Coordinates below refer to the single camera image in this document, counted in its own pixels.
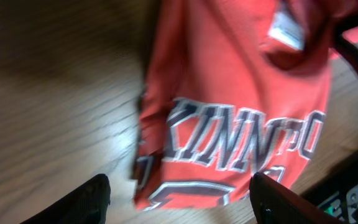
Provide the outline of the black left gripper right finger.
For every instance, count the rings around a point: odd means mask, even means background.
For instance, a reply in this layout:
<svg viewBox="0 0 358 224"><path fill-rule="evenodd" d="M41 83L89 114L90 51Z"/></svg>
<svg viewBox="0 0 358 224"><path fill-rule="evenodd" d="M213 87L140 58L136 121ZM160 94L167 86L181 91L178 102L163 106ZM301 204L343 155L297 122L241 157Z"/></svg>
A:
<svg viewBox="0 0 358 224"><path fill-rule="evenodd" d="M251 178L249 192L258 224L343 224L263 173Z"/></svg>

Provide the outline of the red orange t-shirt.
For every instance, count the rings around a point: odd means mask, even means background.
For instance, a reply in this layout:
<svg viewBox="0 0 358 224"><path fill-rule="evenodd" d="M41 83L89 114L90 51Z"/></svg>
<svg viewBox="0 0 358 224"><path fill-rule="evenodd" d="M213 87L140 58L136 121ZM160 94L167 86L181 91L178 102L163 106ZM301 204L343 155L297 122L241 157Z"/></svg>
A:
<svg viewBox="0 0 358 224"><path fill-rule="evenodd" d="M358 1L163 1L136 207L227 205L259 171L290 187L323 128L334 26L355 12Z"/></svg>

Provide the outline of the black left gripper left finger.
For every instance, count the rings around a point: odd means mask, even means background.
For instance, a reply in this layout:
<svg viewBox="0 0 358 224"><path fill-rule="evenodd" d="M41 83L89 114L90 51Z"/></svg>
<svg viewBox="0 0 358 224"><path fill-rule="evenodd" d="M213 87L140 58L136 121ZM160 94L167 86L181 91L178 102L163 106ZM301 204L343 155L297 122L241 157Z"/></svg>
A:
<svg viewBox="0 0 358 224"><path fill-rule="evenodd" d="M22 224L105 224L111 188L98 174Z"/></svg>

